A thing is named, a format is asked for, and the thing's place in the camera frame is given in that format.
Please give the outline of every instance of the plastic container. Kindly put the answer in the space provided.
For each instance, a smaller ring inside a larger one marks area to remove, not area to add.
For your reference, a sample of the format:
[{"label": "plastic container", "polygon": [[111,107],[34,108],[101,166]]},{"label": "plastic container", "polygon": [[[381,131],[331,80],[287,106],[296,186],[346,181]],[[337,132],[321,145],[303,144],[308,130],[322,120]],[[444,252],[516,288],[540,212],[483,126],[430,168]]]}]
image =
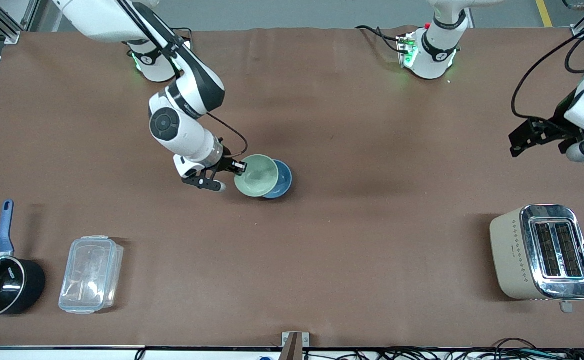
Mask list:
[{"label": "plastic container", "polygon": [[80,315],[111,307],[122,259],[123,247],[106,236],[74,240],[58,307],[64,312]]}]

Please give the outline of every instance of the green bowl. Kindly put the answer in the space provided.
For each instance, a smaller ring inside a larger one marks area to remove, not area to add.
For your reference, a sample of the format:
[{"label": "green bowl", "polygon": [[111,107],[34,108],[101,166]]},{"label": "green bowl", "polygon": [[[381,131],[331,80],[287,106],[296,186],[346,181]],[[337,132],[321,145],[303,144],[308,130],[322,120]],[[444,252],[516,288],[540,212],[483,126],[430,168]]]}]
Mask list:
[{"label": "green bowl", "polygon": [[241,176],[234,176],[234,185],[245,196],[260,198],[269,193],[278,181],[278,167],[265,155],[249,155],[241,160],[247,164]]}]

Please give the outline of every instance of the black pot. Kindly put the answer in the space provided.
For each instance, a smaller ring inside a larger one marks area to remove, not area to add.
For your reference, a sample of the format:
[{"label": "black pot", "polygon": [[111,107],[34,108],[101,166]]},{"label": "black pot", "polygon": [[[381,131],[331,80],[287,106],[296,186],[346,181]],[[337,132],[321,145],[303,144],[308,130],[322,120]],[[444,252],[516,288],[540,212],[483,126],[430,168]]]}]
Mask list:
[{"label": "black pot", "polygon": [[13,257],[10,240],[12,200],[3,203],[0,221],[0,314],[19,314],[34,305],[45,287],[43,269]]}]

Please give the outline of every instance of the pot handle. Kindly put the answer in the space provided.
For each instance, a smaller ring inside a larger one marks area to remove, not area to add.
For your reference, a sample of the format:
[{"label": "pot handle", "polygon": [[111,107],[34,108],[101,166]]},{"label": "pot handle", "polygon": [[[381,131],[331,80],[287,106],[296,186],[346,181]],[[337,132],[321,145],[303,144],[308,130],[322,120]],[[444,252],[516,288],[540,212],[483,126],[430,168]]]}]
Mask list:
[{"label": "pot handle", "polygon": [[14,246],[10,240],[11,216],[14,202],[5,200],[1,209],[0,221],[0,256],[13,256]]}]

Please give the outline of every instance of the table surface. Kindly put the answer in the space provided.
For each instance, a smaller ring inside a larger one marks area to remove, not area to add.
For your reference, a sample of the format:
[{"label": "table surface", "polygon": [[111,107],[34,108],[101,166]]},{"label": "table surface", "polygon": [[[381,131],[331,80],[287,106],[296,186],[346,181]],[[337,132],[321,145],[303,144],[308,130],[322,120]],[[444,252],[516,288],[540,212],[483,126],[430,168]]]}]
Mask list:
[{"label": "table surface", "polygon": [[[499,289],[488,226],[530,203],[574,210],[584,164],[555,144],[513,159],[511,92],[568,29],[474,29],[437,80],[398,67],[358,30],[201,32],[194,50],[227,89],[214,114],[285,161],[278,200],[183,185],[148,131],[143,80],[121,44],[24,33],[0,63],[0,206],[15,201],[16,256],[47,285],[0,316],[0,345],[488,346],[521,337],[584,347],[584,301],[513,301]],[[521,112],[550,116],[579,77],[560,52],[530,77]],[[584,50],[573,66],[584,66]],[[209,118],[231,149],[241,141]],[[74,239],[125,248],[111,309],[58,308]]]}]

